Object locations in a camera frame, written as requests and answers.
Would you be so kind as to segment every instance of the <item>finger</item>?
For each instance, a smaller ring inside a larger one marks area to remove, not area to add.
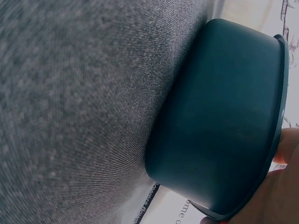
[[[299,144],[299,129],[285,128],[281,130],[280,143],[273,161],[288,164],[295,148]]]
[[[219,222],[211,220],[208,217],[205,217],[204,219],[201,220],[200,224],[219,224]]]

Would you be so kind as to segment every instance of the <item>dark teal base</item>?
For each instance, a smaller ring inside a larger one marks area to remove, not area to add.
[[[149,176],[210,218],[231,218],[268,172],[287,80],[282,36],[210,21],[154,125],[145,158]]]

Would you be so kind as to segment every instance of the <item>mesh fabric cover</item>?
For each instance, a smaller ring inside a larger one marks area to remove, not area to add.
[[[0,223],[129,224],[210,0],[0,0]]]

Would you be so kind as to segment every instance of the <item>hand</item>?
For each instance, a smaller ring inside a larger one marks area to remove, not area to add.
[[[299,129],[286,128],[274,157],[282,170],[269,172],[251,200],[228,224],[299,223]],[[200,224],[218,224],[204,218]]]

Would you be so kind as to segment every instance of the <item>gray fabric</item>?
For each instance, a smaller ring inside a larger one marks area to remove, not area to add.
[[[132,223],[210,0],[0,0],[0,223]]]

